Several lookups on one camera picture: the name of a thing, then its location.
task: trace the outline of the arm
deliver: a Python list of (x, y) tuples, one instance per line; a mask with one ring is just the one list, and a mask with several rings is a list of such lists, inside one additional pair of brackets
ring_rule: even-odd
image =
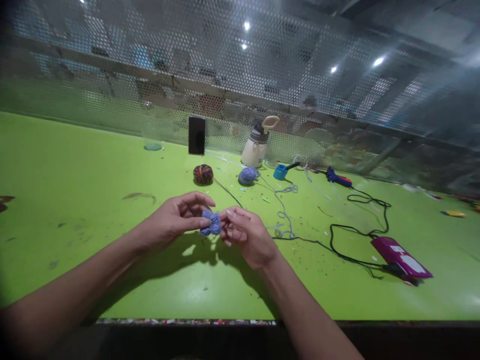
[(239, 207), (222, 212), (222, 238), (237, 244), (275, 300), (301, 359), (362, 359), (278, 250), (260, 218)]
[(199, 192), (168, 199), (149, 218), (91, 258), (2, 311), (12, 344), (28, 355), (49, 350), (78, 326), (106, 290), (152, 247), (166, 248), (185, 231), (205, 228), (215, 206)]

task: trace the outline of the glue gun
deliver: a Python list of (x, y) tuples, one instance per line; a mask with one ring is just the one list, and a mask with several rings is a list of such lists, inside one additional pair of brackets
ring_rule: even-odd
[(326, 171), (321, 171), (320, 172), (322, 174), (325, 174), (326, 175), (326, 179), (329, 181), (329, 182), (332, 182), (332, 183), (339, 183), (340, 185), (346, 187), (346, 188), (349, 188), (352, 186), (352, 180), (346, 178), (346, 177), (343, 177), (343, 176), (338, 176), (333, 167), (329, 166), (328, 169)]

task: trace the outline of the blue yarn ball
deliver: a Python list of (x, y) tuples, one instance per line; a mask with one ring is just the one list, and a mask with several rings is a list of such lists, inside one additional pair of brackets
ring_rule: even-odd
[(259, 171), (254, 167), (245, 167), (238, 174), (238, 181), (243, 185), (250, 185), (260, 176)]

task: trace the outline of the green tabletop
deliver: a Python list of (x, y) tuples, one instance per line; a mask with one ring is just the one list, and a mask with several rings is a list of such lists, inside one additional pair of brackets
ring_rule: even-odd
[[(240, 185), (240, 167), (207, 154), (188, 155), (185, 146), (165, 143), (164, 150), (146, 151), (140, 137), (0, 113), (0, 149), (0, 196), (15, 196), (8, 210), (0, 213), (3, 305), (80, 264), (171, 196), (198, 190), (210, 195), (219, 211), (235, 205), (216, 183), (194, 184), (192, 171), (199, 164), (210, 165), (215, 178), (267, 227), (277, 222), (285, 224), (283, 229), (287, 226), (277, 216), (280, 203), (261, 179), (253, 186)], [(240, 162), (237, 155), (223, 156)], [(275, 180), (272, 169), (260, 171), (276, 189), (289, 185)], [(298, 185), (298, 193), (281, 195), (298, 236), (327, 244), (331, 223), (364, 232), (383, 225), (373, 206), (346, 201), (351, 190), (336, 185), (339, 199), (324, 175), (310, 174), (331, 200), (308, 182), (303, 171), (289, 171), (287, 179)], [(361, 266), (318, 244), (276, 240), (323, 308), (335, 320), (480, 320), (480, 214), (446, 195), (438, 201), (396, 184), (348, 177), (357, 189), (391, 203), (389, 236), (434, 278), (419, 287), (388, 274), (374, 279)], [(133, 193), (146, 195), (128, 197)], [(445, 210), (460, 210), (467, 217), (440, 213)], [(346, 255), (383, 262), (367, 237), (337, 229), (335, 243)], [(96, 312), (105, 318), (279, 317), (265, 286), (238, 249), (199, 233), (186, 234), (139, 263)]]

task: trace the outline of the purple pouch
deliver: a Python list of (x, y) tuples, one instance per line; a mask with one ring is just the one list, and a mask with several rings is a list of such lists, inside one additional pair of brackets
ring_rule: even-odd
[(371, 241), (373, 247), (385, 259), (387, 264), (397, 264), (405, 272), (402, 279), (424, 279), (434, 276), (391, 237), (376, 237)]

